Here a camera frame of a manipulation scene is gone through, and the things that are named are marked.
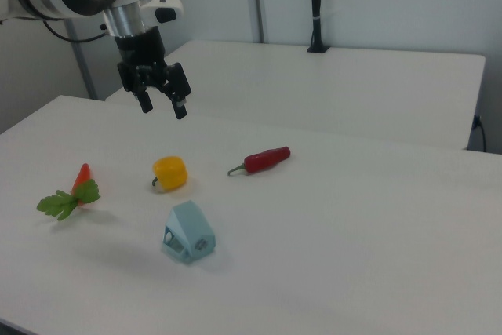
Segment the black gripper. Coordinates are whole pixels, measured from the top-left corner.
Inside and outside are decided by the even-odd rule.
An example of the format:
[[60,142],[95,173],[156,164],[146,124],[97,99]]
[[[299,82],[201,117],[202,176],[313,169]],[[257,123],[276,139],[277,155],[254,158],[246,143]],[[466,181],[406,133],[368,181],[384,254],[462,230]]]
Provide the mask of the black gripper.
[[162,86],[177,119],[187,115],[186,97],[191,87],[180,63],[166,66],[165,47],[158,27],[143,34],[115,38],[121,60],[117,64],[123,89],[138,100],[143,113],[153,109],[148,86]]

